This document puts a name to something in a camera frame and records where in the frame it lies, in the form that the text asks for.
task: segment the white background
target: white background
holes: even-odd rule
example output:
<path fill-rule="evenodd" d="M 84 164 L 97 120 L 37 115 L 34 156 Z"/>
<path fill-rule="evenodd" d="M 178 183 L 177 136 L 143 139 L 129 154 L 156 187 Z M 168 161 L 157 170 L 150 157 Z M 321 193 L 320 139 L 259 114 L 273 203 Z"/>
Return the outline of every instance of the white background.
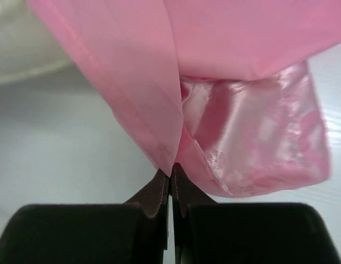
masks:
<path fill-rule="evenodd" d="M 310 204 L 341 255 L 341 45 L 313 57 L 310 65 L 329 128 L 332 179 L 250 199 L 216 199 Z M 22 205 L 123 202 L 154 173 L 75 68 L 0 87 L 0 234 Z M 172 222 L 169 228 L 164 262 L 174 263 Z"/>

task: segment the gray surface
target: gray surface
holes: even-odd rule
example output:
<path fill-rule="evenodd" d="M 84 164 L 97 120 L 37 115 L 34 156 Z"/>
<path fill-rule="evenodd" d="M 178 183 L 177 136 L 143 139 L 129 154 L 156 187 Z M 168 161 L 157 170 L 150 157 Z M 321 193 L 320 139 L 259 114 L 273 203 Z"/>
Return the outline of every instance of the gray surface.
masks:
<path fill-rule="evenodd" d="M 327 223 L 341 254 L 341 45 L 311 70 L 329 127 L 332 180 L 238 201 L 302 201 Z M 155 169 L 75 68 L 0 87 L 0 233 L 29 203 L 123 202 Z M 172 222 L 165 263 L 174 263 Z"/>

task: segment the pink satin fabric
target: pink satin fabric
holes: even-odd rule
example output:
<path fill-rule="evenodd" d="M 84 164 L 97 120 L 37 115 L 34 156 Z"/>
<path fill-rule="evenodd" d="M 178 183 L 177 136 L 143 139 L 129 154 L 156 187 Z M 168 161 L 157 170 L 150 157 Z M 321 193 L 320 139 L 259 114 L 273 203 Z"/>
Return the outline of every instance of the pink satin fabric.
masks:
<path fill-rule="evenodd" d="M 325 126 L 306 63 L 257 81 L 182 78 L 181 88 L 188 137 L 177 160 L 202 190 L 246 197 L 328 178 Z M 198 160 L 189 161 L 195 152 Z"/>
<path fill-rule="evenodd" d="M 166 173 L 178 161 L 234 197 L 328 177 L 307 66 L 291 65 L 341 42 L 341 0 L 28 2 Z"/>

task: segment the white fabric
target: white fabric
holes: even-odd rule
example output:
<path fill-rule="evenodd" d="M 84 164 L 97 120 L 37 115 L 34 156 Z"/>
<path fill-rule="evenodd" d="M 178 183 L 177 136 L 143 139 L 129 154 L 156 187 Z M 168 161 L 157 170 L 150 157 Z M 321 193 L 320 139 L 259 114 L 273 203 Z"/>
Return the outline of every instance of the white fabric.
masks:
<path fill-rule="evenodd" d="M 0 84 L 71 64 L 24 0 L 0 0 Z"/>

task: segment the fabric fold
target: fabric fold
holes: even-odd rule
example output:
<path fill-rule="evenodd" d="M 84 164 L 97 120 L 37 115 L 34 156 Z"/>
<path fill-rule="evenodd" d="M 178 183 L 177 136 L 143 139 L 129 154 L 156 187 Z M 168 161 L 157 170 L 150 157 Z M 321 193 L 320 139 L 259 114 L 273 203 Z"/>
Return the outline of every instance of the fabric fold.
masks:
<path fill-rule="evenodd" d="M 341 0 L 27 1 L 168 175 L 229 197 L 329 177 L 304 60 L 341 42 Z"/>

